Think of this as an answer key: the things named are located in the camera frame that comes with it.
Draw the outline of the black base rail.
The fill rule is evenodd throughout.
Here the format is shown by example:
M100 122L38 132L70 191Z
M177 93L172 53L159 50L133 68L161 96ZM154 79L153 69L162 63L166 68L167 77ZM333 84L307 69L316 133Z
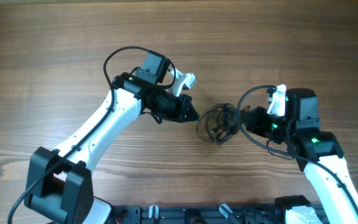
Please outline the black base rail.
M218 206L140 207L121 205L113 208L108 223L285 223L285 215L274 204L230 206L223 215Z

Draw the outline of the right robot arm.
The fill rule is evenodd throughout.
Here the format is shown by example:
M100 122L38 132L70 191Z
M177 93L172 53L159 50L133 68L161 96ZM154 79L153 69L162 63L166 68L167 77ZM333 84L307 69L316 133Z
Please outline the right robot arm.
M320 129L316 93L285 85L267 85L265 89L268 108L246 111L243 101L238 102L240 131L257 146L296 160L329 223L358 223L358 193L337 138Z

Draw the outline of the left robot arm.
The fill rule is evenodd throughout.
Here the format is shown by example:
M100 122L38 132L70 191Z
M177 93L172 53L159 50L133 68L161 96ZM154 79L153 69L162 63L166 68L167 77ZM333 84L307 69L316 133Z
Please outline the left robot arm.
M108 80L104 103L53 150L39 147L31 156L25 192L18 199L53 223L120 223L110 203L93 192L92 175L104 153L139 116L157 123L197 121L191 89L197 79L180 72L166 56L147 51L141 66Z

